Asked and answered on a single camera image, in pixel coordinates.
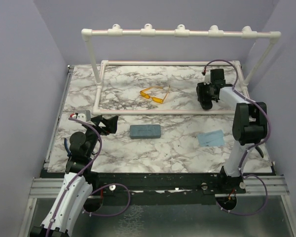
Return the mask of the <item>blue-handled pliers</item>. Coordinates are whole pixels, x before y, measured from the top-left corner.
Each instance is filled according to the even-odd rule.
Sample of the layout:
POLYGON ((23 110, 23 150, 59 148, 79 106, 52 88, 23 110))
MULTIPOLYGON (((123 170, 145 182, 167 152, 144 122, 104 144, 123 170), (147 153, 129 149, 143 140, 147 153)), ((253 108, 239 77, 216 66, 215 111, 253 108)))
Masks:
POLYGON ((67 156, 70 157, 71 156, 71 151, 70 151, 70 149, 68 147, 68 142, 67 142, 66 138, 64 138, 64 148, 65 148, 65 150, 67 152, 67 156))

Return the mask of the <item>black glasses case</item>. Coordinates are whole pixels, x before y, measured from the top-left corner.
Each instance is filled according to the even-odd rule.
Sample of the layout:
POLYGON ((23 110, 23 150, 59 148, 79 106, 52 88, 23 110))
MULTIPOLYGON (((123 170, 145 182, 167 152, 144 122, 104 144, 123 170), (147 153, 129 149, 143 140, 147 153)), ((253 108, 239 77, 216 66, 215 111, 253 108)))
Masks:
POLYGON ((204 109, 204 110, 211 110, 213 107, 213 103, 211 100, 202 100, 200 102, 200 105, 201 105, 202 109, 204 109))

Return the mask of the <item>blue-grey glasses case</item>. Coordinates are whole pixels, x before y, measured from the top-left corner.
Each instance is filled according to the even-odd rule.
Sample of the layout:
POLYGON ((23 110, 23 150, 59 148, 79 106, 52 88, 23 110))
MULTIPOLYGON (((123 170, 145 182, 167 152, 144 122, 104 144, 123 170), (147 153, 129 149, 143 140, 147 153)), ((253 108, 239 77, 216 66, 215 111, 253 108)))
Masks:
POLYGON ((139 124, 130 126, 131 139, 155 139, 161 137, 159 124, 139 124))

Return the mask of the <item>orange plastic sunglasses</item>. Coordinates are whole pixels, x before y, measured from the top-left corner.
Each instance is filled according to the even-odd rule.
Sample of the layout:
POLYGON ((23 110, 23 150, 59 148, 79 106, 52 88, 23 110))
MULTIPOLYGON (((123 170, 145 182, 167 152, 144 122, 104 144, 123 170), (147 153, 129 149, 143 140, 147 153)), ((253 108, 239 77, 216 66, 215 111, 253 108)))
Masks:
POLYGON ((169 87, 167 88, 167 92, 166 92, 166 94, 165 94, 165 96, 164 96, 163 98, 158 98, 158 97, 155 97, 155 96, 151 96, 151 95, 149 95, 149 94, 146 93, 147 91, 149 91, 149 90, 151 90, 151 89, 155 89, 155 88, 156 88, 156 89, 163 89, 162 86, 151 86, 151 87, 148 87, 148 88, 145 88, 145 89, 141 90, 141 91, 140 91, 140 95, 141 95, 143 98, 145 98, 145 99, 151 99, 151 100, 152 100, 153 102, 155 102, 155 103, 163 104, 164 101, 166 100, 166 98, 167 98, 169 92, 170 92, 171 87, 169 86, 169 87))

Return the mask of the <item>white PVC pipe rack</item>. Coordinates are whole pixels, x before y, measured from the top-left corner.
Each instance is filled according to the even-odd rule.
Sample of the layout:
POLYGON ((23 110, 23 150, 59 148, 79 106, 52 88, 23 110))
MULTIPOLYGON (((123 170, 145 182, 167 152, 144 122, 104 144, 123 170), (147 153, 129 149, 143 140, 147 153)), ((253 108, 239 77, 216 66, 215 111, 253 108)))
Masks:
POLYGON ((93 30, 82 29, 81 36, 86 44, 88 50, 90 63, 95 76, 95 84, 97 86, 96 97, 92 109, 95 115, 231 115, 232 110, 102 110, 100 109, 100 98, 103 92, 105 69, 107 66, 234 66, 238 74, 238 81, 244 96, 248 97, 248 85, 255 72, 263 63, 269 52, 281 37, 280 31, 271 32, 257 32, 253 31, 250 26, 246 26, 240 32, 223 31, 216 25, 212 25, 207 31, 193 31, 185 28, 185 25, 180 24, 174 30, 157 30, 151 24, 145 24, 142 29, 124 30, 119 24, 114 24, 112 28, 107 30, 93 30), (255 66, 251 69, 249 74, 245 77, 240 68, 240 63, 235 61, 227 63, 223 60, 211 61, 112 61, 103 60, 101 67, 97 68, 92 37, 108 36, 108 37, 122 37, 122 36, 141 36, 141 37, 168 37, 174 36, 178 38, 188 37, 208 37, 213 39, 220 38, 242 38, 242 39, 268 39, 269 45, 260 57, 255 66))

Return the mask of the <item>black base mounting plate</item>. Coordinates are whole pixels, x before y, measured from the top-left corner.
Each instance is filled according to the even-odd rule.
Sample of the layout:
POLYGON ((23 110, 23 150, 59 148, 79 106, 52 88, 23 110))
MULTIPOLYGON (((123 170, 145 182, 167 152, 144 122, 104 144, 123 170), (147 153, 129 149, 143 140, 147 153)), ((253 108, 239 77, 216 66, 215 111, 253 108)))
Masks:
POLYGON ((244 194, 241 177, 219 173, 100 173, 91 172, 87 182, 95 194, 87 205, 214 205, 216 199, 244 194))

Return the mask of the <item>black tool right edge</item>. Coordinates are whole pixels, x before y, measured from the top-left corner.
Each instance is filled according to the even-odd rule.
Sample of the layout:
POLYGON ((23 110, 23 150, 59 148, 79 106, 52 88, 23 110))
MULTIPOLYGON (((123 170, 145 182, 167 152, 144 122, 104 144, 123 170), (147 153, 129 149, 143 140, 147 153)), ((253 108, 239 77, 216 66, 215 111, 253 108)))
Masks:
POLYGON ((262 149, 259 146, 256 146, 255 149, 259 153, 259 155, 261 156, 261 158, 264 158, 264 154, 263 154, 262 149))

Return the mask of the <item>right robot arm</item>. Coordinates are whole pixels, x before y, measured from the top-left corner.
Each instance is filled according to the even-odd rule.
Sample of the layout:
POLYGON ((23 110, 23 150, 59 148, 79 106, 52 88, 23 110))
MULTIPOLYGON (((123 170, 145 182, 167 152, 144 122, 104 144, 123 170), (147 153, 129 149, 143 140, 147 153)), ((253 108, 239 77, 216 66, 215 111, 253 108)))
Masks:
POLYGON ((204 81, 196 87, 202 109, 212 109, 214 101, 223 101, 234 109, 234 145, 223 166, 226 176, 217 180, 218 190, 228 193, 235 186, 231 177, 242 175, 250 149, 258 146, 268 135, 267 107, 264 102, 252 101, 237 91, 234 85, 226 83, 223 69, 210 70, 209 74, 203 70, 202 75, 205 76, 204 81))

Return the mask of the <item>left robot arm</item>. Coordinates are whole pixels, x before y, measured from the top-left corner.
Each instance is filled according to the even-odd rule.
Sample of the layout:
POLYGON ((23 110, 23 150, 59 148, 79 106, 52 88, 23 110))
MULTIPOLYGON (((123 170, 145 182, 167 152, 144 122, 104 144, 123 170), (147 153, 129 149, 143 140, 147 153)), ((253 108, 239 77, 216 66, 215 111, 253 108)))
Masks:
POLYGON ((79 114, 72 114, 70 121, 81 124, 86 131, 75 132, 70 137, 69 160, 66 165, 61 189, 47 216, 38 227, 32 227, 31 237, 70 237, 79 213, 89 195, 99 189, 99 182, 89 178, 95 159, 103 145, 102 136, 117 132, 118 116, 109 119, 96 116, 89 122, 82 121, 79 114))

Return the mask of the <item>aluminium extrusion rail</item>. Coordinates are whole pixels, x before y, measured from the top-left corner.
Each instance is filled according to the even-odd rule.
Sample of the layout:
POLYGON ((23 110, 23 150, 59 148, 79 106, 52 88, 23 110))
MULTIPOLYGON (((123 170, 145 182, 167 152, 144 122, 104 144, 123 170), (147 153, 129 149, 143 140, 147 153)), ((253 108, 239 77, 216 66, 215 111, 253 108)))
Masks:
POLYGON ((34 178, 29 198, 56 198, 63 184, 63 178, 34 178))

